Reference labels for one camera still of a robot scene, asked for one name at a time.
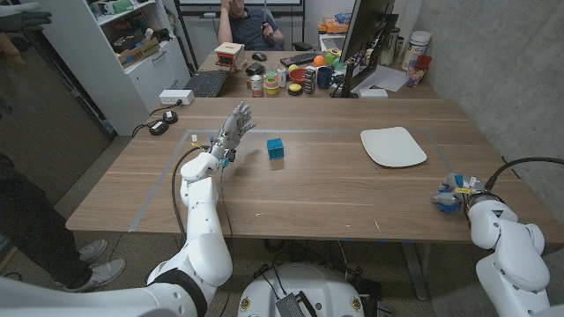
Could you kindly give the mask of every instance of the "laptop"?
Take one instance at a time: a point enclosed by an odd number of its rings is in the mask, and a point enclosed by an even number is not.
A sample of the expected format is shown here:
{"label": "laptop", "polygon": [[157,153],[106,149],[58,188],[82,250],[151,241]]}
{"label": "laptop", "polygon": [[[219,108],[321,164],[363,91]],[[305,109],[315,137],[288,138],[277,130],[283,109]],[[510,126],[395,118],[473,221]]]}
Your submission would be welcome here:
{"label": "laptop", "polygon": [[218,97],[227,75],[219,70],[197,71],[184,89],[190,89],[196,97]]}
{"label": "laptop", "polygon": [[343,47],[345,46],[345,36],[324,38],[322,39],[322,41],[323,41],[323,45],[325,45],[327,49],[338,48],[340,50],[343,50]]}

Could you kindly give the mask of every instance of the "blue cube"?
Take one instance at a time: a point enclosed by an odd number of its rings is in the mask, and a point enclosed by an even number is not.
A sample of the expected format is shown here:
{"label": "blue cube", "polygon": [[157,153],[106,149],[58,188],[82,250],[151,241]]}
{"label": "blue cube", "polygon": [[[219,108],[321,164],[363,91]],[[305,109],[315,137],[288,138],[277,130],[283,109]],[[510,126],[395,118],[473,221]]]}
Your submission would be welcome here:
{"label": "blue cube", "polygon": [[266,146],[270,159],[282,159],[284,157],[284,145],[281,138],[266,141]]}

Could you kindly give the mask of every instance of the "shoe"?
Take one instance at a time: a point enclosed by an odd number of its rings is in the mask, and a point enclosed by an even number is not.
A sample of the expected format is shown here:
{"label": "shoe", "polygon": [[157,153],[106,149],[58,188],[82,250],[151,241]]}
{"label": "shoe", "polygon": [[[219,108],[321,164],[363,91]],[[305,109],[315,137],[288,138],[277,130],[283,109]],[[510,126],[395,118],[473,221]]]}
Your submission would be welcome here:
{"label": "shoe", "polygon": [[80,260],[90,264],[98,259],[108,247],[108,242],[104,239],[95,240],[93,243],[78,250]]}
{"label": "shoe", "polygon": [[63,291],[82,292],[113,282],[125,269],[125,260],[117,259],[106,264],[92,266],[92,276],[88,282],[76,289],[63,287]]}

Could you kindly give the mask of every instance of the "door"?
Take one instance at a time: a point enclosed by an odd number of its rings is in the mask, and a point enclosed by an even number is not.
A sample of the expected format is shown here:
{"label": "door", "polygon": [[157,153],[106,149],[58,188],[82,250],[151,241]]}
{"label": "door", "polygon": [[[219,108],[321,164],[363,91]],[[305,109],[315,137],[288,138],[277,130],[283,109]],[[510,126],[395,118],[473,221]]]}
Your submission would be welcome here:
{"label": "door", "polygon": [[21,56],[0,60],[0,152],[56,203],[109,141],[34,48]]}

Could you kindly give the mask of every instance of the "pants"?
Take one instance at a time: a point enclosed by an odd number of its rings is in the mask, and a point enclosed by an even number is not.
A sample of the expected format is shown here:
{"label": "pants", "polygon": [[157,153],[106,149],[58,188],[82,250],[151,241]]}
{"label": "pants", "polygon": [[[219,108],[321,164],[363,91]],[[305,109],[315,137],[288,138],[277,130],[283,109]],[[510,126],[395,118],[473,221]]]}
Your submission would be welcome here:
{"label": "pants", "polygon": [[55,281],[78,288],[88,282],[92,270],[80,261],[65,222],[31,181],[0,180],[0,233]]}

